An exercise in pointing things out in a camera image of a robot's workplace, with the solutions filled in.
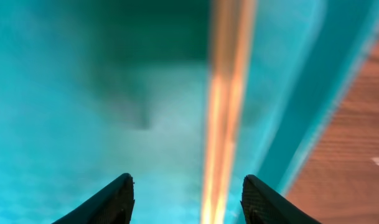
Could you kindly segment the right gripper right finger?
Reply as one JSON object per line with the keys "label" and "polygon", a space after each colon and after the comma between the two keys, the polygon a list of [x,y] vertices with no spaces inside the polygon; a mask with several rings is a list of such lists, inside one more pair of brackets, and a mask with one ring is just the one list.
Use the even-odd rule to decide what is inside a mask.
{"label": "right gripper right finger", "polygon": [[244,178],[241,206],[246,224],[321,224],[252,174]]}

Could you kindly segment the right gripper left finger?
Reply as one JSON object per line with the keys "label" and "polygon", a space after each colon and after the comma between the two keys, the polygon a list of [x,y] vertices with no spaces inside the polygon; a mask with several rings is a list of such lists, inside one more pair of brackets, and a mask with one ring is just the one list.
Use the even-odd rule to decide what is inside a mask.
{"label": "right gripper left finger", "polygon": [[134,203],[133,177],[124,173],[53,224],[129,224]]}

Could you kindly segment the wooden chopstick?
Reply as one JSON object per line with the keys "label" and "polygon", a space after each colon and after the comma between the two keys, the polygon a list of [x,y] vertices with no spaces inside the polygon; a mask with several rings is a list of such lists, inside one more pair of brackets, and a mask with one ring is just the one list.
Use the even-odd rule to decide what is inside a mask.
{"label": "wooden chopstick", "polygon": [[232,176],[235,145],[238,127],[240,125],[243,94],[246,88],[246,76],[249,67],[251,45],[253,40],[253,28],[256,15],[256,1],[234,1],[235,31],[233,33],[233,66],[228,100],[228,126],[227,126],[227,152],[230,166],[230,179]]}
{"label": "wooden chopstick", "polygon": [[228,159],[226,143],[235,11],[234,1],[212,1],[201,224],[223,223],[225,216],[232,164]]}

